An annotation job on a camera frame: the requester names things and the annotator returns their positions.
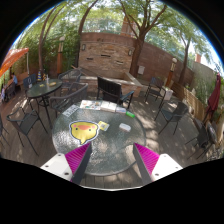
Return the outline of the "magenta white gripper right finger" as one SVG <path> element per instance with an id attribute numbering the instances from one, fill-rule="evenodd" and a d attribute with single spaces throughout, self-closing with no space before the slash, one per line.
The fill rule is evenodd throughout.
<path id="1" fill-rule="evenodd" d="M 133 154 L 136 159 L 143 185 L 147 185 L 182 169 L 168 154 L 157 154 L 140 144 L 133 144 Z"/>

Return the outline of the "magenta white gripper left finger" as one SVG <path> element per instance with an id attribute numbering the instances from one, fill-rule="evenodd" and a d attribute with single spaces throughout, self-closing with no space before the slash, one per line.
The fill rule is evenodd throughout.
<path id="1" fill-rule="evenodd" d="M 66 154 L 57 153 L 41 169 L 79 185 L 91 153 L 91 143 L 87 143 Z"/>

